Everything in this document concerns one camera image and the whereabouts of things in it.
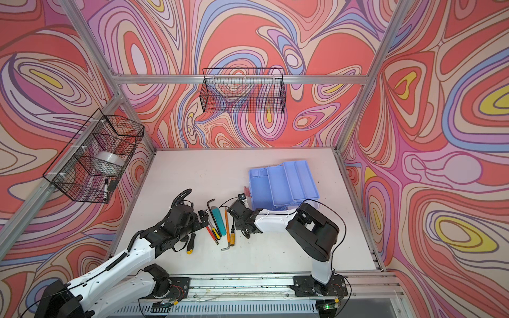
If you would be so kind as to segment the orange handled screwdriver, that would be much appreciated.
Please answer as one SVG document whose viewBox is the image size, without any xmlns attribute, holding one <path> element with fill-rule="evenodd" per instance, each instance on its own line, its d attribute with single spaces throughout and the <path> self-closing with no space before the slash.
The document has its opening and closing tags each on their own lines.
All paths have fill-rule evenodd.
<svg viewBox="0 0 509 318">
<path fill-rule="evenodd" d="M 225 209 L 225 228 L 227 230 L 227 244 L 235 245 L 235 229 L 230 226 L 229 222 L 229 213 L 227 209 Z"/>
</svg>

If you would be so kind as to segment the white and blue tool box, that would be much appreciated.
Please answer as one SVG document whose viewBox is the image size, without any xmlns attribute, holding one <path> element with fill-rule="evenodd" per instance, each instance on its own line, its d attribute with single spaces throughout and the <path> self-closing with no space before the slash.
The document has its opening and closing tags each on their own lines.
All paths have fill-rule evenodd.
<svg viewBox="0 0 509 318">
<path fill-rule="evenodd" d="M 283 211 L 305 200 L 319 200 L 319 192 L 305 160 L 287 161 L 278 166 L 249 171 L 253 209 Z"/>
</svg>

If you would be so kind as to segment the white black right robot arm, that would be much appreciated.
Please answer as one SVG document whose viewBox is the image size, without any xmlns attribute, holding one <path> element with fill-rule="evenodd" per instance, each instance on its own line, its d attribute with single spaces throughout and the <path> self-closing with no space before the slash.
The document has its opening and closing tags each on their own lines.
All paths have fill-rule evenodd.
<svg viewBox="0 0 509 318">
<path fill-rule="evenodd" d="M 250 209 L 237 199 L 226 208 L 233 217 L 236 229 L 249 238 L 251 234 L 288 233 L 302 250 L 313 259 L 311 277 L 325 286 L 333 275 L 332 260 L 335 249 L 341 244 L 337 224 L 315 207 L 326 205 L 306 199 L 298 207 L 286 211 Z"/>
</svg>

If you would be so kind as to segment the aluminium front rail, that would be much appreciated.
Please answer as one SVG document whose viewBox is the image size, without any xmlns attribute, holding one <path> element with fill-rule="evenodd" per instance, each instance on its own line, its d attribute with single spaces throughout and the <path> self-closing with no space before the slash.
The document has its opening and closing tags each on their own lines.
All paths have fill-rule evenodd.
<svg viewBox="0 0 509 318">
<path fill-rule="evenodd" d="M 335 297 L 296 297 L 288 287 L 294 276 L 306 273 L 275 274 L 214 274 L 190 275 L 188 297 L 185 301 L 241 301 L 283 299 L 326 299 Z M 349 294 L 344 298 L 379 299 L 405 298 L 405 292 L 394 274 L 380 271 L 340 272 L 345 278 Z"/>
</svg>

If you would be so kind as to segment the black hex key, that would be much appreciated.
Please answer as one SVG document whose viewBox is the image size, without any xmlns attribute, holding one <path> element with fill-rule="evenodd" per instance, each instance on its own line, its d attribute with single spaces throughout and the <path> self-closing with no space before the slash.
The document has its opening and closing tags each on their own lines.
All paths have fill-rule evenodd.
<svg viewBox="0 0 509 318">
<path fill-rule="evenodd" d="M 216 229 L 216 230 L 220 233 L 220 235 L 221 235 L 221 232 L 220 232 L 220 230 L 219 230 L 219 227 L 218 227 L 218 224 L 217 224 L 217 221 L 216 221 L 216 217 L 215 217 L 215 215 L 213 214 L 213 209 L 212 209 L 212 207 L 211 207 L 211 205 L 210 205 L 210 204 L 211 204 L 211 202 L 213 202 L 213 201 L 214 201 L 214 199 L 211 199 L 211 200 L 207 201 L 207 204 L 206 204 L 206 205 L 207 205 L 208 211 L 209 211 L 209 213 L 210 213 L 210 216 L 211 216 L 211 218 L 212 218 L 212 227 L 214 227 L 214 228 L 215 228 L 215 229 Z"/>
</svg>

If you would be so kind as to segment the silver tape roll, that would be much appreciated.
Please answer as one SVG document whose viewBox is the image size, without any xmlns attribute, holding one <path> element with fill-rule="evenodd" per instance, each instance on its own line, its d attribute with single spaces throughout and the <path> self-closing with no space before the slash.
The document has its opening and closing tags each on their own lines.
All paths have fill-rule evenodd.
<svg viewBox="0 0 509 318">
<path fill-rule="evenodd" d="M 107 151 L 98 152 L 94 156 L 94 158 L 96 158 L 98 160 L 102 160 L 109 164 L 113 164 L 115 166 L 124 166 L 124 164 L 125 164 L 125 161 L 120 156 L 118 156 L 112 152 L 107 152 Z"/>
</svg>

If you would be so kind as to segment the black yellow ratchet wrench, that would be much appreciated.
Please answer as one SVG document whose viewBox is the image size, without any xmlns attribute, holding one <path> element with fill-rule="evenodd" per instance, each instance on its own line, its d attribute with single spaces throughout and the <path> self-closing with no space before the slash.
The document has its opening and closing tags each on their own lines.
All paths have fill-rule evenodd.
<svg viewBox="0 0 509 318">
<path fill-rule="evenodd" d="M 211 231 L 214 234 L 216 240 L 220 240 L 221 235 L 220 235 L 220 233 L 214 227 L 211 227 Z"/>
</svg>

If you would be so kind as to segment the red handled screwdriver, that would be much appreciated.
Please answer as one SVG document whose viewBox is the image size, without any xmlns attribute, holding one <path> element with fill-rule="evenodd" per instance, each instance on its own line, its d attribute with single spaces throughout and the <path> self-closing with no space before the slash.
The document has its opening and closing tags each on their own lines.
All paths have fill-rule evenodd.
<svg viewBox="0 0 509 318">
<path fill-rule="evenodd" d="M 210 235 L 210 236 L 211 236 L 211 238 L 213 239 L 213 242 L 214 242 L 216 245 L 218 245 L 218 244 L 219 244 L 219 242 L 218 242 L 218 240 L 217 240 L 217 236 L 216 236 L 215 232 L 213 231 L 213 229 L 212 229 L 209 225 L 206 227 L 206 229 L 208 230 L 209 235 Z"/>
</svg>

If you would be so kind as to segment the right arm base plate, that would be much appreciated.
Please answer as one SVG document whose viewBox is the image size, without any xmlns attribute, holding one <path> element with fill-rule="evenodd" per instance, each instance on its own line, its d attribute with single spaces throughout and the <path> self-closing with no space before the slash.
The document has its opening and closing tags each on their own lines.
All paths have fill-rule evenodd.
<svg viewBox="0 0 509 318">
<path fill-rule="evenodd" d="M 307 276 L 294 276 L 293 283 L 288 286 L 296 297 L 335 297 L 343 299 L 349 294 L 345 278 L 333 274 L 328 283 L 323 284 Z"/>
</svg>

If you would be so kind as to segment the aluminium corner frame post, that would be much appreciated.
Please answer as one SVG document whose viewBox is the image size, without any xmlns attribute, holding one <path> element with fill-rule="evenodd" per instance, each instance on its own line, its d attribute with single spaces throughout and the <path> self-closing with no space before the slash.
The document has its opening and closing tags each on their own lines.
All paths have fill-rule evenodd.
<svg viewBox="0 0 509 318">
<path fill-rule="evenodd" d="M 387 29 L 380 41 L 380 46 L 375 53 L 369 72 L 367 73 L 367 81 L 363 84 L 363 87 L 359 90 L 359 94 L 355 100 L 355 103 L 351 107 L 351 111 L 347 115 L 346 122 L 343 125 L 339 140 L 335 146 L 335 152 L 338 154 L 341 147 L 347 142 L 348 136 L 353 132 L 355 128 L 355 122 L 360 115 L 363 106 L 367 103 L 367 99 L 376 86 L 376 77 L 380 71 L 384 59 L 387 57 L 390 48 L 396 36 L 401 29 L 406 14 L 410 10 L 414 1 L 398 1 L 394 13 L 389 21 Z"/>
</svg>

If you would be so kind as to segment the black marker pen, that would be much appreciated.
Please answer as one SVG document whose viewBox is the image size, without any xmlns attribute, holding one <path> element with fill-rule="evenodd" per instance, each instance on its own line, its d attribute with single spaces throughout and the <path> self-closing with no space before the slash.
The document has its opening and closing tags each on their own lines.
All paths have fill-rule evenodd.
<svg viewBox="0 0 509 318">
<path fill-rule="evenodd" d="M 109 185 L 109 179 L 106 178 L 104 181 L 104 186 L 103 186 L 103 201 L 106 203 L 108 202 L 108 197 L 109 197 L 108 185 Z"/>
</svg>

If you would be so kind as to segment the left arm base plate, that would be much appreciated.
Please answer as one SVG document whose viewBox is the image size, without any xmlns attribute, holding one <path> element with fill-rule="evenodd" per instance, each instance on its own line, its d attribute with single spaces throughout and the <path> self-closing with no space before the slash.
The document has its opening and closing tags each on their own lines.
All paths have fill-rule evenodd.
<svg viewBox="0 0 509 318">
<path fill-rule="evenodd" d="M 150 298 L 182 300 L 188 297 L 190 277 L 170 277 L 156 281 L 154 290 L 148 295 Z"/>
</svg>

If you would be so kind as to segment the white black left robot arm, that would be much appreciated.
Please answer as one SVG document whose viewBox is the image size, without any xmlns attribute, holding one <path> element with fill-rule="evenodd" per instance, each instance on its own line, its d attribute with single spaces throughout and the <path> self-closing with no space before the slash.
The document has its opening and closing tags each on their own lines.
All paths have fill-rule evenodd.
<svg viewBox="0 0 509 318">
<path fill-rule="evenodd" d="M 36 317 L 108 317 L 141 298 L 167 298 L 173 289 L 182 299 L 184 291 L 154 261 L 208 225 L 204 210 L 173 204 L 161 221 L 138 231 L 113 258 L 67 283 L 51 283 L 37 303 Z"/>
</svg>

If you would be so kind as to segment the teal utility knife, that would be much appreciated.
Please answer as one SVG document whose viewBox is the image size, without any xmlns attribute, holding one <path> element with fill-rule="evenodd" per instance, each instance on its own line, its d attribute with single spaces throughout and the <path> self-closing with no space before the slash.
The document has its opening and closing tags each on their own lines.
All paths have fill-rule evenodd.
<svg viewBox="0 0 509 318">
<path fill-rule="evenodd" d="M 220 209 L 216 206 L 212 206 L 212 209 L 213 209 L 213 214 L 216 217 L 216 221 L 217 221 L 219 230 L 221 232 L 221 236 L 225 236 L 227 234 L 227 231 L 225 228 L 225 223 L 223 221 L 223 217 L 221 215 Z"/>
</svg>

